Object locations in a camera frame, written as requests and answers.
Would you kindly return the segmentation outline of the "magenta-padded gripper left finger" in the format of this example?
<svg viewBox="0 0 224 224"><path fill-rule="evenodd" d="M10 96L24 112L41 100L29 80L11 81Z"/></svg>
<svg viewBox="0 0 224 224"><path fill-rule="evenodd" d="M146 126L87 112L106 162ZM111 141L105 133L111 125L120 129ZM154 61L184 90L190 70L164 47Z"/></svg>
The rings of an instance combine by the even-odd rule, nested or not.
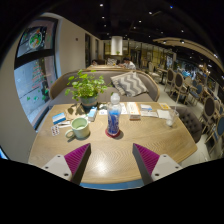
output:
<svg viewBox="0 0 224 224"><path fill-rule="evenodd" d="M87 143L66 155L57 154L42 169L79 185L90 154L91 144Z"/></svg>

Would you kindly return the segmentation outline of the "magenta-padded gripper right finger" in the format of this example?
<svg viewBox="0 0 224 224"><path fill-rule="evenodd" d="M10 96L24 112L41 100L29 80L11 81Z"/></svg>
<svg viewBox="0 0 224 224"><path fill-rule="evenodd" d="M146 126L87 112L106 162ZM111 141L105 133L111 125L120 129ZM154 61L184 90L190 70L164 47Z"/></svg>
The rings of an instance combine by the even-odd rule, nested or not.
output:
<svg viewBox="0 0 224 224"><path fill-rule="evenodd" d="M182 167L167 154L158 155L136 143L133 144L132 153L145 185L182 169Z"/></svg>

